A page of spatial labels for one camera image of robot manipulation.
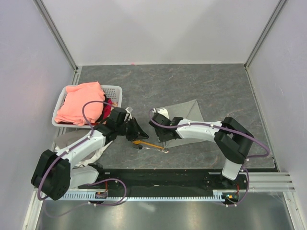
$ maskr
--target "white wall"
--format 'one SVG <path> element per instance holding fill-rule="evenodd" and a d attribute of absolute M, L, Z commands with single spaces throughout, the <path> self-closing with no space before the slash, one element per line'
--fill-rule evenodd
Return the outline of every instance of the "white wall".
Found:
<path fill-rule="evenodd" d="M 73 71 L 32 0 L 0 0 L 0 223 L 21 229 L 51 115 Z"/>
<path fill-rule="evenodd" d="M 278 0 L 44 0 L 78 65 L 243 63 Z"/>
<path fill-rule="evenodd" d="M 290 0 L 250 67 L 275 157 L 307 214 L 307 1 Z"/>

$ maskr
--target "orange towel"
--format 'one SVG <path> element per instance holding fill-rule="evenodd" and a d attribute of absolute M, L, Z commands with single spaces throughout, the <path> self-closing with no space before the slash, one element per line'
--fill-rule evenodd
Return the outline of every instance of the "orange towel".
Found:
<path fill-rule="evenodd" d="M 104 101 L 105 92 L 98 82 L 84 83 L 78 86 L 67 86 L 67 96 L 64 105 L 58 110 L 54 120 L 58 122 L 71 122 L 83 126 L 86 121 L 82 115 L 82 107 L 89 101 Z M 91 103 L 85 107 L 86 118 L 94 123 L 101 115 L 104 104 Z"/>

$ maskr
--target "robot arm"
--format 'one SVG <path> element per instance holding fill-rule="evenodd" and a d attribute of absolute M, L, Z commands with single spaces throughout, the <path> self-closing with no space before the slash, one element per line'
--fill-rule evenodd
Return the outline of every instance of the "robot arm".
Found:
<path fill-rule="evenodd" d="M 148 138 L 134 117 L 125 109 L 114 108 L 106 124 L 98 124 L 86 136 L 57 152 L 46 150 L 42 153 L 31 183 L 39 187 L 47 169 L 58 156 L 63 155 L 52 167 L 43 182 L 42 192 L 53 200 L 60 199 L 68 189 L 96 181 L 98 171 L 92 166 L 74 168 L 76 164 L 91 152 L 107 145 L 117 136 L 126 136 L 128 140 Z"/>
<path fill-rule="evenodd" d="M 157 112 L 153 115 L 152 120 L 163 126 L 179 127 L 169 129 L 160 127 L 152 121 L 149 122 L 155 128 L 160 142 L 182 138 L 197 138 L 215 142 L 226 157 L 222 176 L 231 181 L 236 179 L 253 142 L 238 134 L 233 134 L 231 137 L 231 133 L 214 128 L 213 126 L 227 127 L 253 137 L 251 133 L 231 117 L 226 117 L 224 121 L 197 122 L 183 119 L 182 117 L 174 117 L 173 120 L 170 120 L 166 116 Z"/>

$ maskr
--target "red wire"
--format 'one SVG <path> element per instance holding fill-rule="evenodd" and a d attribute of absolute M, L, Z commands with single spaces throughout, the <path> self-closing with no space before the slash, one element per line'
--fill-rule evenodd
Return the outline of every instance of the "red wire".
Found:
<path fill-rule="evenodd" d="M 239 185 L 238 185 L 238 184 L 236 184 L 236 189 L 237 189 L 237 192 L 236 192 L 236 194 L 235 194 L 235 195 L 237 195 L 237 194 L 239 193 L 239 191 L 240 191 L 240 187 L 239 187 Z"/>

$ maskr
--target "laundry basket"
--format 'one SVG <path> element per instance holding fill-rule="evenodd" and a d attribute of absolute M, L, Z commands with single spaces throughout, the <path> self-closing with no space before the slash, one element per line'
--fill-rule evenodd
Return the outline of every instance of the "laundry basket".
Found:
<path fill-rule="evenodd" d="M 123 97 L 123 90 L 119 86 L 115 85 L 102 85 L 101 89 L 105 92 L 106 97 L 110 98 L 113 102 L 118 102 L 118 107 L 121 107 L 121 101 Z M 56 107 L 53 111 L 52 115 L 52 124 L 57 127 L 69 127 L 69 128 L 88 128 L 90 129 L 89 125 L 84 125 L 84 126 L 76 126 L 73 124 L 69 123 L 57 123 L 54 118 L 57 115 L 57 111 L 63 106 L 65 98 L 66 98 L 67 92 L 66 92 L 66 87 L 62 90 L 61 94 L 59 95 L 58 102 L 56 104 Z"/>

